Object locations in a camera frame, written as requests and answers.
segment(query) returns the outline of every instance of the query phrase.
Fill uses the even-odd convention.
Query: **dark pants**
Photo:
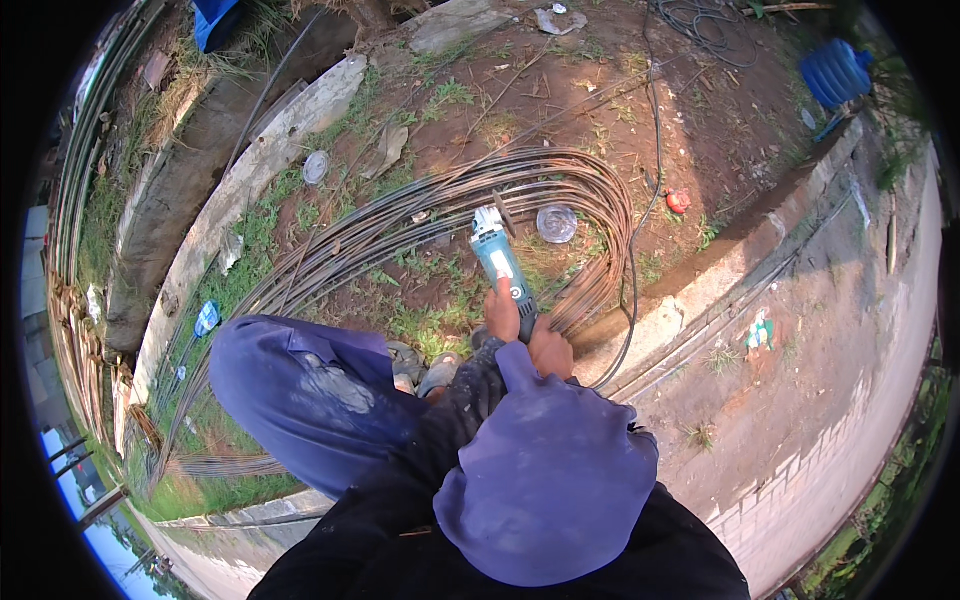
[[[302,482],[338,500],[400,448],[429,405],[394,388],[383,336],[257,315],[223,324],[210,385]]]

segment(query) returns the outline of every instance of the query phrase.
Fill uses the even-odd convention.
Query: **angle grinder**
[[[537,301],[534,300],[527,279],[510,250],[507,232],[516,239],[514,221],[500,194],[493,192],[493,206],[481,206],[473,213],[473,236],[470,249],[480,259],[493,289],[496,289],[496,274],[502,271],[510,278],[510,295],[520,311],[520,342],[528,344],[537,322]]]

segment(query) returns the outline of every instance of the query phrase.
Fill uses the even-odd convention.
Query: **red object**
[[[684,190],[668,188],[666,190],[666,205],[670,207],[670,210],[682,215],[690,208],[690,197],[686,195]]]

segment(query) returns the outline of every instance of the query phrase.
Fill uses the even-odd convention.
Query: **sky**
[[[60,441],[60,435],[56,430],[43,434],[41,439],[47,450],[47,456],[63,449],[63,442]],[[68,460],[65,455],[59,457],[51,466],[52,472],[65,467]],[[73,512],[74,518],[82,515],[85,508],[81,502],[80,494],[83,493],[83,491],[81,491],[77,485],[77,479],[73,476],[73,471],[67,471],[58,483],[60,484],[60,491],[63,493],[63,498]],[[125,548],[123,544],[117,541],[104,519],[99,519],[91,525],[90,528],[84,532],[84,535],[86,536],[87,543],[90,544],[93,551],[100,557],[101,564],[103,564],[113,577],[113,581],[117,582],[120,589],[122,589],[128,597],[133,600],[169,597],[156,594],[153,580],[147,577],[142,569],[138,569],[128,575],[122,582],[120,581],[120,578],[123,577],[127,569],[136,563],[137,558],[132,550]]]

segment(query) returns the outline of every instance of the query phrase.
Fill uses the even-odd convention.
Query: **grinder cutting disc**
[[[507,205],[503,203],[503,199],[500,198],[500,193],[496,190],[493,190],[493,202],[496,204],[496,209],[500,211],[500,217],[503,218],[503,225],[506,226],[507,231],[510,232],[510,237],[516,239],[514,219],[510,216],[510,211],[507,210]]]

